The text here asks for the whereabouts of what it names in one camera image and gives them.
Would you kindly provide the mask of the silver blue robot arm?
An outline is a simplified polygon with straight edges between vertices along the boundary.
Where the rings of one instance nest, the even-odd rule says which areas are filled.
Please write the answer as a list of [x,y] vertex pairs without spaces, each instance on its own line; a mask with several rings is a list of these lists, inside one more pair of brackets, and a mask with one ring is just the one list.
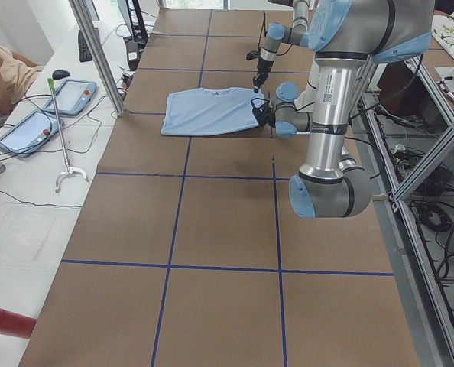
[[259,44],[257,50],[246,55],[247,60],[256,59],[258,61],[257,73],[253,77],[255,92],[259,91],[268,78],[275,57],[280,55],[278,51],[281,44],[308,46],[309,10],[313,10],[318,1],[271,1],[271,3],[291,7],[293,9],[293,24],[291,27],[277,22],[269,24],[264,33],[264,43]]
[[292,83],[282,83],[264,104],[261,124],[280,136],[309,132],[307,156],[289,182],[293,211],[303,218],[350,217],[371,200],[368,173],[344,146],[349,114],[360,96],[359,70],[367,61],[394,63],[423,54],[430,45],[432,1],[290,1],[293,24],[268,26],[255,53],[260,88],[282,44],[314,52],[318,73],[313,111]]

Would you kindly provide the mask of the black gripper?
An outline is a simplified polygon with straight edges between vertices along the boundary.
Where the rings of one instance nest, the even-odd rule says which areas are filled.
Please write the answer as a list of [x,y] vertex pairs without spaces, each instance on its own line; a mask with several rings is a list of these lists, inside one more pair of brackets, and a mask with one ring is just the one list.
[[254,117],[260,128],[266,125],[275,128],[275,114],[270,107],[254,107]]
[[271,72],[272,66],[274,64],[273,60],[264,60],[259,59],[257,63],[257,75],[253,77],[253,86],[254,91],[258,92],[259,89],[264,85],[266,79]]

